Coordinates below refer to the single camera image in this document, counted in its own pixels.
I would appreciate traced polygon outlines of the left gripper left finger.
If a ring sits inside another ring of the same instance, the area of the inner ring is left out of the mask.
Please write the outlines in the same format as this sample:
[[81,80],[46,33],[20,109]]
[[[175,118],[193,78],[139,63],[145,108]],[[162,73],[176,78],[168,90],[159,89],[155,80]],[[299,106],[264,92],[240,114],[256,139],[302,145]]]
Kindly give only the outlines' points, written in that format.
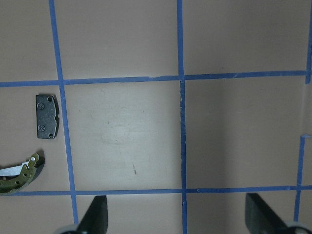
[[95,196],[83,219],[79,223],[77,234],[106,234],[108,230],[107,196]]

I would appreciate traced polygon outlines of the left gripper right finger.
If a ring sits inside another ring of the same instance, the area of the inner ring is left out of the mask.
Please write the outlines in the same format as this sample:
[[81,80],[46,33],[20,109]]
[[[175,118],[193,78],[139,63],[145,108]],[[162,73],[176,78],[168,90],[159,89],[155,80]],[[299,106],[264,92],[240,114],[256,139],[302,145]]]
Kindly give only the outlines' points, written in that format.
[[292,234],[285,222],[257,193],[245,197],[245,224],[251,234]]

